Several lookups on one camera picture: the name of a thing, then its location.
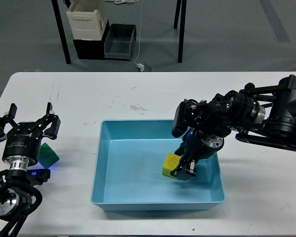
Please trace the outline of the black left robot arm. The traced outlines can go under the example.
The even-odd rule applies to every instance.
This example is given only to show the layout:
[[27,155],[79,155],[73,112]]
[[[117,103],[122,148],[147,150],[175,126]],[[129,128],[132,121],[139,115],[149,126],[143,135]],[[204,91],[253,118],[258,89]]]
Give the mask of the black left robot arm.
[[50,167],[59,160],[51,147],[42,143],[44,137],[55,140],[60,119],[47,104],[46,114],[37,121],[14,121],[17,106],[0,117],[0,142],[5,141],[2,161],[9,169],[0,171],[0,220],[7,224],[0,237],[18,235],[27,217],[42,203],[36,188],[50,178]]

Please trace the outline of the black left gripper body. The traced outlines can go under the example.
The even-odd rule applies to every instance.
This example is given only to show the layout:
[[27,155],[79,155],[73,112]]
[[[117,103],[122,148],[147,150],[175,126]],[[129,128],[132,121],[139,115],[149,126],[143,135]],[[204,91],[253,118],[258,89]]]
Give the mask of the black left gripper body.
[[7,133],[2,161],[10,163],[13,157],[27,157],[29,166],[33,166],[38,163],[42,130],[35,122],[20,122],[19,126],[19,130],[12,128]]

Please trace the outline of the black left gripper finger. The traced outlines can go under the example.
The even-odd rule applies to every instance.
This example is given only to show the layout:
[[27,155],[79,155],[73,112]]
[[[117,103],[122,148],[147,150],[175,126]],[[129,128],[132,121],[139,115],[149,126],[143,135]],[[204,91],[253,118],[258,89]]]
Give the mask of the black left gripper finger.
[[15,115],[17,112],[17,106],[12,103],[10,105],[9,111],[3,116],[0,117],[0,142],[5,141],[7,139],[7,133],[5,133],[4,129],[7,124],[12,126],[12,129],[16,132],[20,132],[20,125],[18,125],[15,121]]
[[53,112],[51,102],[48,102],[46,114],[36,121],[36,140],[40,140],[43,137],[51,140],[57,139],[60,123],[59,116]]

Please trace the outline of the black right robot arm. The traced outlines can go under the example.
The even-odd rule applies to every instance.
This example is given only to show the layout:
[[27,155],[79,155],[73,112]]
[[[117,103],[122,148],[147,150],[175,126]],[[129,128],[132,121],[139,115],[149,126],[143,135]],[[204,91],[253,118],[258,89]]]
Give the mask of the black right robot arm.
[[196,175],[195,165],[219,151],[231,131],[244,143],[296,152],[296,76],[278,85],[217,94],[210,102],[183,100],[177,107],[172,135],[182,143],[180,157],[170,172],[179,180]]

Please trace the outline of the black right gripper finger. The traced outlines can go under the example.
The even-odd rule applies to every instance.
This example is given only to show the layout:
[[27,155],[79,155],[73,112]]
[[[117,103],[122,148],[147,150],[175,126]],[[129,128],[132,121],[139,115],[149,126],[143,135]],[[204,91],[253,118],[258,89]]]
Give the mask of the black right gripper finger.
[[196,176],[196,161],[190,155],[183,155],[179,163],[171,171],[171,175],[178,180],[189,180]]
[[174,151],[174,154],[180,157],[185,156],[186,153],[188,153],[187,146],[182,144]]

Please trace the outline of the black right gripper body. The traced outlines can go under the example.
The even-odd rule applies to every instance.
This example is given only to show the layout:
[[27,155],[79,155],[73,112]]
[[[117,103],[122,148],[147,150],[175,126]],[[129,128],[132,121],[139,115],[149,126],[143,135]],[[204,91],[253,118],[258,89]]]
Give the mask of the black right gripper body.
[[201,160],[214,155],[224,146],[224,139],[190,129],[184,136],[185,151],[183,160]]

